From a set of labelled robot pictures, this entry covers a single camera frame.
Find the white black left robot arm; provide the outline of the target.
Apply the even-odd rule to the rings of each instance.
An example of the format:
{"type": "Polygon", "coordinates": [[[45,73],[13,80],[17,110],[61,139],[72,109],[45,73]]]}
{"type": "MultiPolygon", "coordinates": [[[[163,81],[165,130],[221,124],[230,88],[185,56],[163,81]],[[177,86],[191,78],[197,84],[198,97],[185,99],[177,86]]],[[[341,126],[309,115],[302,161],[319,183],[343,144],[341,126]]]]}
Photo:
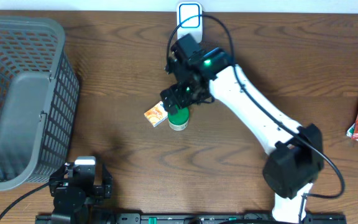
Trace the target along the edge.
{"type": "Polygon", "coordinates": [[[112,194],[112,175],[102,166],[102,182],[94,183],[95,165],[62,165],[50,176],[50,193],[54,210],[50,223],[88,223],[91,208],[112,194]]]}

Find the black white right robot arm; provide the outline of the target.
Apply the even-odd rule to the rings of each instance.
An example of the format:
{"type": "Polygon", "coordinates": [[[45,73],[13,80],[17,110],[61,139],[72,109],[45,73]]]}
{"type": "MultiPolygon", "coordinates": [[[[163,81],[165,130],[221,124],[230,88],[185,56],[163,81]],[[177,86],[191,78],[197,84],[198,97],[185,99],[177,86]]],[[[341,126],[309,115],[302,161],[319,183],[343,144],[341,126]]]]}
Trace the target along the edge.
{"type": "Polygon", "coordinates": [[[227,106],[268,156],[262,175],[275,193],[273,218],[302,222],[306,198],[324,167],[321,131],[313,124],[302,126],[276,108],[223,49],[207,52],[197,45],[176,46],[170,52],[166,71],[177,83],[160,94],[165,110],[178,114],[208,98],[227,106]]]}

